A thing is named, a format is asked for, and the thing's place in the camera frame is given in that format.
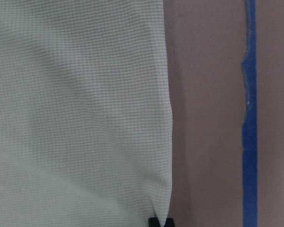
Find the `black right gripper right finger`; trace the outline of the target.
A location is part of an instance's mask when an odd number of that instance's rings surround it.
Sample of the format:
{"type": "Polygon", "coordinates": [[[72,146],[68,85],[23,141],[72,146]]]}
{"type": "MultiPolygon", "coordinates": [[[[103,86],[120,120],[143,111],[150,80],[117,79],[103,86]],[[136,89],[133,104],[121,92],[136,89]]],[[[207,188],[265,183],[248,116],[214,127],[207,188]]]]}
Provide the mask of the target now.
{"type": "Polygon", "coordinates": [[[174,227],[173,218],[167,218],[164,227],[174,227]]]}

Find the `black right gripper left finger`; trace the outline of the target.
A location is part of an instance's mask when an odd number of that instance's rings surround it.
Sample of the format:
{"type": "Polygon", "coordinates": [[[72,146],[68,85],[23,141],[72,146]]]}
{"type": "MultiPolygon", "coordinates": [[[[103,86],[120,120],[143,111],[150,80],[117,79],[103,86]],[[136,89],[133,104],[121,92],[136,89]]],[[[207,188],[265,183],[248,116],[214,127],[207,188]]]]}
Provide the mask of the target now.
{"type": "Polygon", "coordinates": [[[148,219],[149,227],[160,227],[160,222],[157,217],[151,217],[148,219]]]}

